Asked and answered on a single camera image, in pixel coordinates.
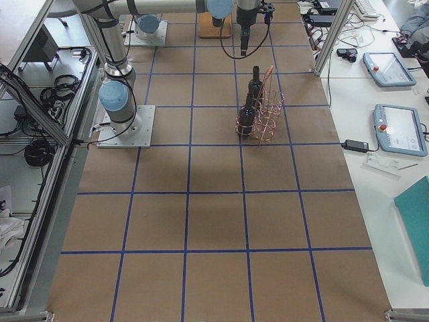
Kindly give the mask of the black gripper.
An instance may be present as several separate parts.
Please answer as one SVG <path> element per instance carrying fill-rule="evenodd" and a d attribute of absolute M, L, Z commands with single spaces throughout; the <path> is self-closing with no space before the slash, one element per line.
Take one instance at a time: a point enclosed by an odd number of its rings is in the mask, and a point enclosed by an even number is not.
<path fill-rule="evenodd" d="M 249 39 L 251 35 L 251 26 L 256 23 L 257 15 L 262 14 L 264 17 L 264 24 L 267 25 L 267 30 L 271 25 L 274 6 L 271 3 L 238 3 L 237 4 L 237 23 L 241 27 L 241 56 L 247 55 Z"/>

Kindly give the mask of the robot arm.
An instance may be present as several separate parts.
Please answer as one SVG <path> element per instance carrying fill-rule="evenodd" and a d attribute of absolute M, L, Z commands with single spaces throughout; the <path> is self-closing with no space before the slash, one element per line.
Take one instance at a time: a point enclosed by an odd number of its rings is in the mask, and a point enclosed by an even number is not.
<path fill-rule="evenodd" d="M 96 40 L 101 43 L 105 56 L 105 71 L 109 79 L 121 79 L 127 82 L 135 75 L 129 64 L 125 46 L 119 28 L 121 15 L 144 17 L 159 13 L 210 13 L 212 20 L 224 27 L 225 20 L 234 8 L 233 1 L 74 1 L 77 11 L 94 22 L 99 33 Z M 240 56 L 231 56 L 233 60 L 242 60 L 254 52 L 247 53 L 251 26 L 255 24 L 257 15 L 264 16 L 267 32 L 270 29 L 275 9 L 265 1 L 238 1 L 237 23 L 241 26 Z"/>
<path fill-rule="evenodd" d="M 135 34 L 139 39 L 148 39 L 155 36 L 160 26 L 160 19 L 157 15 L 139 15 L 135 19 Z"/>

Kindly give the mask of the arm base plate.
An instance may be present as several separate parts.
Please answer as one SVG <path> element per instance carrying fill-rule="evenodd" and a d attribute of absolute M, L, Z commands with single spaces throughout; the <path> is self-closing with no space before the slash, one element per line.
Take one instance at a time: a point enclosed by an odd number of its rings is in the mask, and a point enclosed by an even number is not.
<path fill-rule="evenodd" d="M 164 47 L 166 44 L 168 22 L 162 20 L 154 33 L 145 33 L 131 21 L 124 29 L 124 45 L 131 47 Z"/>
<path fill-rule="evenodd" d="M 105 112 L 102 126 L 97 139 L 98 148 L 149 148 L 156 114 L 155 105 L 138 105 L 137 115 L 127 123 L 111 122 Z"/>

